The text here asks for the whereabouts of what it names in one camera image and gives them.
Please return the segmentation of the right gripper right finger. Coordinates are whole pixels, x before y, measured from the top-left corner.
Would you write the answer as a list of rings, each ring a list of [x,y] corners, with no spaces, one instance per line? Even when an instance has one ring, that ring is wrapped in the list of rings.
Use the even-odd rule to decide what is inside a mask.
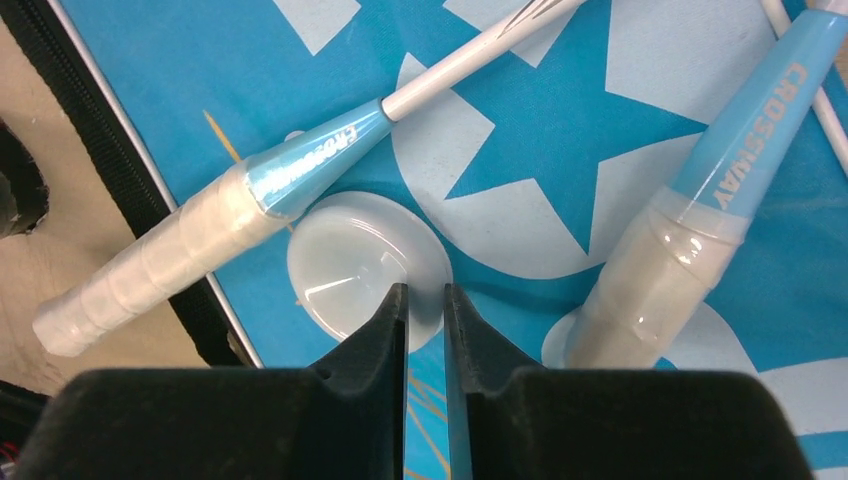
[[[776,400],[729,371],[549,369],[444,288],[455,479],[808,479]]]

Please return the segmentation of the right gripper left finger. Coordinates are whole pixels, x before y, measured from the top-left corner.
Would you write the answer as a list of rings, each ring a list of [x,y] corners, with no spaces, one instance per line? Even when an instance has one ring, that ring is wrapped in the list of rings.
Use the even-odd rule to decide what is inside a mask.
[[[409,294],[301,368],[103,369],[47,405],[18,479],[399,479]]]

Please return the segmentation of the black shuttlecock tube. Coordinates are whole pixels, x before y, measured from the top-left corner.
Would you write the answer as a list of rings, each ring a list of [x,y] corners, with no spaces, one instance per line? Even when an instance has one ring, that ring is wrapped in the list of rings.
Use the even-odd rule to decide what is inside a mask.
[[[1,238],[29,234],[49,212],[49,188],[29,150],[1,120]]]

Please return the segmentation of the white round tube lid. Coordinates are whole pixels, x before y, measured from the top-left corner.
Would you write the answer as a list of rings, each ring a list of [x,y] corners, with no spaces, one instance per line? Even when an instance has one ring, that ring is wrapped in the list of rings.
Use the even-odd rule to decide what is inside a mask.
[[[293,290],[310,318],[343,341],[377,311],[396,283],[408,288],[409,350],[443,328],[451,262],[436,234],[399,203],[347,191],[317,202],[287,248]]]

